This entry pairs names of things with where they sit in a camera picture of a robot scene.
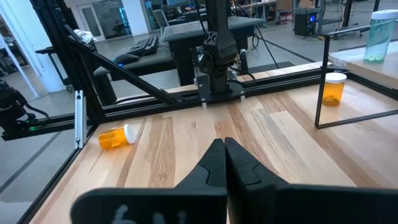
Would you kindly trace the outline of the black keyboard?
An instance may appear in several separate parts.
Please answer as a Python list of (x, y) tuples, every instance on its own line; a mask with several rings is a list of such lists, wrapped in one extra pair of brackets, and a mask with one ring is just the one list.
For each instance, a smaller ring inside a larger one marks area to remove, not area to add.
[(127, 51), (127, 53), (138, 57), (151, 55), (156, 53), (158, 46), (159, 38), (157, 36), (153, 36), (136, 42), (134, 46)]

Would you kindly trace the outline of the short orange pill bottle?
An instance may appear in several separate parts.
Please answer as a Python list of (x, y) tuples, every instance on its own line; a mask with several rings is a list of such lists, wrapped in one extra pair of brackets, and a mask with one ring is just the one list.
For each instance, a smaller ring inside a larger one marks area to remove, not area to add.
[(344, 73), (327, 73), (322, 103), (325, 106), (339, 106), (347, 76)]

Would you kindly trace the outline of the white metal pole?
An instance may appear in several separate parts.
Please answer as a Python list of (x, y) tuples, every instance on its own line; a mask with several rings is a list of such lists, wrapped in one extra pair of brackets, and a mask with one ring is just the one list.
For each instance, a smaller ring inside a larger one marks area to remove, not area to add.
[(28, 79), (27, 75), (25, 74), (25, 72), (23, 71), (23, 69), (20, 66), (19, 62), (17, 61), (15, 55), (12, 53), (11, 49), (9, 48), (9, 44), (6, 43), (6, 41), (4, 40), (4, 37), (0, 33), (0, 49), (1, 48), (6, 49), (6, 52), (7, 52), (8, 56), (11, 58), (12, 62), (16, 66), (17, 70), (19, 71), (19, 73), (23, 77), (24, 81), (27, 83), (27, 85), (30, 88), (31, 92), (34, 94), (35, 98), (38, 98), (39, 97), (38, 93), (36, 92), (35, 88), (32, 86), (30, 80)]

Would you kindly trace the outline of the black aluminium rig frame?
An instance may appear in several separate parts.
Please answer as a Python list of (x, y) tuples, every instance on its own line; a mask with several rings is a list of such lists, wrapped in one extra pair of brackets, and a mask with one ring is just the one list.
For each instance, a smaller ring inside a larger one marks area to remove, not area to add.
[[(82, 91), (85, 94), (85, 100), (83, 101), (88, 103), (88, 115), (85, 115), (88, 120), (84, 122), (78, 121), (76, 116), (72, 118), (72, 114), (39, 119), (38, 121), (30, 122), (30, 124), (23, 124), (23, 128), (18, 127), (16, 131), (5, 131), (2, 135), (5, 141), (72, 129), (72, 121), (77, 125), (91, 126), (88, 132), (86, 131), (83, 134), (83, 137), (90, 139), (94, 134), (98, 134), (98, 128), (104, 128), (106, 123), (127, 121), (128, 118), (139, 118), (142, 119), (142, 123), (138, 129), (137, 142), (142, 139), (143, 131), (145, 131), (145, 126), (149, 124), (150, 118), (153, 121), (155, 121), (155, 118), (160, 119), (159, 114), (161, 113), (184, 112), (184, 110), (196, 108), (202, 103), (205, 106), (206, 104), (224, 103), (236, 100), (241, 96), (242, 98), (244, 96), (259, 96), (265, 93), (314, 85), (321, 80), (324, 66), (317, 62), (271, 70), (271, 72), (276, 72), (274, 77), (260, 78), (260, 76), (254, 76), (254, 78), (259, 78), (255, 84), (249, 85), (249, 81), (243, 82), (248, 87), (243, 87), (243, 84), (232, 83), (232, 87), (242, 87), (243, 89), (238, 92), (234, 90), (233, 93), (236, 93), (236, 96), (232, 96), (232, 93), (230, 94), (231, 96), (220, 95), (220, 100), (211, 101), (206, 97), (204, 99), (200, 98), (200, 94), (202, 92), (204, 94), (204, 88), (207, 88), (208, 84), (203, 87), (187, 85), (175, 89), (173, 93), (169, 93), (141, 79), (132, 73), (130, 68), (127, 69), (127, 67), (116, 65), (110, 59), (100, 55), (90, 44), (84, 44), (82, 40), (78, 40), (77, 35), (73, 33), (72, 28), (65, 20), (63, 6), (61, 7), (56, 3), (58, 0), (29, 1), (49, 36), (55, 52), (59, 54), (60, 61), (63, 67), (66, 68), (68, 77), (72, 79), (73, 86), (77, 88), (78, 92)], [(99, 87), (95, 87), (93, 84), (93, 72), (89, 70), (89, 65), (92, 63), (101, 65), (111, 73), (121, 76), (125, 81), (144, 91), (148, 96), (142, 97), (147, 99), (126, 105), (111, 106), (110, 108), (101, 106), (99, 100), (100, 90)], [(83, 165), (83, 156), (89, 153), (89, 149), (94, 149), (94, 144), (91, 144), (90, 140), (88, 142), (89, 146), (86, 146), (87, 140), (76, 142), (77, 146), (75, 146), (72, 154), (17, 224), (44, 223), (41, 220), (50, 212), (52, 204), (58, 200), (55, 196), (66, 192), (65, 187), (77, 171), (78, 165)]]

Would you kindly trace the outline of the silver aluminium bracket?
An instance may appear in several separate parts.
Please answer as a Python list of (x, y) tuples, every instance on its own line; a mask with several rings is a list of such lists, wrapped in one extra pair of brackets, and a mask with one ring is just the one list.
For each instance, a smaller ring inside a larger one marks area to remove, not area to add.
[(86, 98), (83, 90), (75, 92), (75, 149), (82, 149), (86, 144)]

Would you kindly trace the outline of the cardboard box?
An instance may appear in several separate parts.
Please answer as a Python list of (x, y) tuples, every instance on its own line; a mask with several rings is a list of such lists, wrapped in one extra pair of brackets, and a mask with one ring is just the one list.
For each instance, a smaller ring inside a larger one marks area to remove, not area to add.
[(276, 0), (278, 11), (315, 7), (316, 0)]

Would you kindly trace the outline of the black computer mouse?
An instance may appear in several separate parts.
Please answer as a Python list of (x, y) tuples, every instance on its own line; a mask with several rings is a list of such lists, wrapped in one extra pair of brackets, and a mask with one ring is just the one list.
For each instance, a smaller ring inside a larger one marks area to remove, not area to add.
[(133, 54), (121, 54), (113, 59), (113, 62), (119, 66), (127, 65), (129, 63), (137, 62), (140, 59), (139, 56)]

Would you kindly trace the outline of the green pill bottle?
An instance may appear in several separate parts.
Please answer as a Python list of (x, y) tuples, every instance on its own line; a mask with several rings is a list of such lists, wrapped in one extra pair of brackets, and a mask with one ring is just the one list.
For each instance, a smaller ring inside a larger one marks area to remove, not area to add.
[(383, 63), (391, 41), (398, 9), (375, 11), (371, 14), (369, 37), (364, 53), (364, 62)]

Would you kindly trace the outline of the black device green light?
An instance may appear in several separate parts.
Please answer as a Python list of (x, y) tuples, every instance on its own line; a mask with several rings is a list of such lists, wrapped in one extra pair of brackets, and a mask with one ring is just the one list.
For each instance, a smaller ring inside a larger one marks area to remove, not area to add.
[(0, 128), (5, 141), (45, 134), (50, 116), (31, 106), (25, 97), (0, 79)]

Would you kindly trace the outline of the white crumpled cloth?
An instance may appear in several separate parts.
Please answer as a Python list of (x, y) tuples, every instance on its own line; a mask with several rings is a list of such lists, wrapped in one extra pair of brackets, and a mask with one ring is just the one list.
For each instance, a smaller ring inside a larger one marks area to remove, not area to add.
[(97, 42), (97, 38), (88, 31), (75, 29), (74, 33), (82, 40), (84, 43), (89, 44), (90, 42)]

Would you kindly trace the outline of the black cylinder white top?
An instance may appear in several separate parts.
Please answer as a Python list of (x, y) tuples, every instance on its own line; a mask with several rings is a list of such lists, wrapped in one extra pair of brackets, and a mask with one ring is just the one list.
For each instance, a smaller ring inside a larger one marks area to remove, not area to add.
[(239, 69), (240, 75), (245, 75), (249, 69), (248, 69), (248, 60), (247, 60), (247, 51), (246, 49), (241, 49), (239, 53)]

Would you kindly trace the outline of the grey office chair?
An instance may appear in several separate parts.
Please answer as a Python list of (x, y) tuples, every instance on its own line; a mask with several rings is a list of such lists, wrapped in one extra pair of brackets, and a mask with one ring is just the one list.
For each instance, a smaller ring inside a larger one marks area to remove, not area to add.
[(159, 27), (161, 29), (165, 29), (167, 26), (169, 26), (169, 22), (168, 22), (168, 20), (167, 20), (167, 18), (165, 16), (165, 13), (164, 13), (163, 10), (156, 9), (156, 10), (154, 10), (152, 12), (153, 12), (153, 15), (155, 16), (155, 18), (156, 18), (156, 20), (157, 20), (157, 22), (159, 24)]

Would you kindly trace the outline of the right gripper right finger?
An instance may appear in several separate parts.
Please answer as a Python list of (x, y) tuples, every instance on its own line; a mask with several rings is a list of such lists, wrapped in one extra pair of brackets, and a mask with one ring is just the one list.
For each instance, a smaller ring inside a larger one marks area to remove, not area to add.
[(398, 190), (290, 184), (225, 139), (228, 210), (241, 224), (398, 224)]

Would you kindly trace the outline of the wooden shelf black frame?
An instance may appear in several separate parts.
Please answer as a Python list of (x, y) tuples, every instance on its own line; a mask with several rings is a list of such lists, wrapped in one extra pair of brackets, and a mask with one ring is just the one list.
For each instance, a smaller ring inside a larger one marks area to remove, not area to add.
[[(398, 109), (382, 113), (370, 114), (331, 123), (320, 123), (322, 110), (323, 91), (325, 87), (326, 73), (328, 71), (330, 40), (338, 34), (345, 34), (357, 30), (369, 30), (369, 26), (362, 26), (352, 29), (339, 30), (324, 34), (325, 44), (323, 50), (323, 63), (321, 69), (321, 81), (318, 91), (317, 110), (315, 113), (315, 127), (318, 129), (366, 121), (369, 119), (381, 118), (398, 114)], [(398, 101), (398, 41), (390, 44), (387, 57), (383, 63), (364, 63), (360, 60), (360, 53), (364, 52), (363, 47), (342, 50), (332, 54), (332, 64), (342, 67), (349, 75), (349, 79), (367, 88), (370, 88), (382, 95)]]

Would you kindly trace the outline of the dark desk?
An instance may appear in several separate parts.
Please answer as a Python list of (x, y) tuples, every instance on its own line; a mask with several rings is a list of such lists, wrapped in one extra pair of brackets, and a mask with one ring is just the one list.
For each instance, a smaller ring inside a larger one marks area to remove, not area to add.
[[(167, 49), (167, 45), (160, 46), (156, 53), (144, 55), (137, 62), (127, 64), (124, 68), (138, 77), (176, 69), (174, 58)], [(113, 74), (104, 67), (98, 67), (93, 72), (93, 85), (103, 106), (112, 105), (116, 101), (116, 94), (111, 86), (111, 81), (120, 80), (124, 80), (123, 76)]]

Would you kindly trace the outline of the black computer tower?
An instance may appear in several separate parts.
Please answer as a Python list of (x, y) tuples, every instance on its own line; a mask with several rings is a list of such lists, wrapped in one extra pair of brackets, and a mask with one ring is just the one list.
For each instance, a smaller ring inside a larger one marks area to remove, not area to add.
[(302, 37), (316, 34), (317, 13), (296, 13), (294, 17), (294, 34)]

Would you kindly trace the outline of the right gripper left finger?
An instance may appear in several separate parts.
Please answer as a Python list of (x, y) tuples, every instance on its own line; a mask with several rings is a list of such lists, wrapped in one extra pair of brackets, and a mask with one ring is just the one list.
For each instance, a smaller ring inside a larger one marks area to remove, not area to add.
[(99, 188), (73, 203), (72, 224), (226, 224), (226, 148), (215, 139), (174, 188)]

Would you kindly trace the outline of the grey top desk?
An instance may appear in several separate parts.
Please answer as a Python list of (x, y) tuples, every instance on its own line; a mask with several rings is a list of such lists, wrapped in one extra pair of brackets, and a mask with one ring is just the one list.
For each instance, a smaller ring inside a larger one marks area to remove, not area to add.
[[(238, 16), (229, 17), (229, 30), (235, 38), (237, 49), (247, 49), (248, 37), (254, 35), (256, 26), (264, 23), (265, 20), (263, 19)], [(203, 45), (204, 38), (205, 33), (199, 21), (167, 26), (164, 29), (162, 40), (169, 43), (170, 51), (174, 54), (181, 86), (193, 83), (195, 71), (191, 49)]]

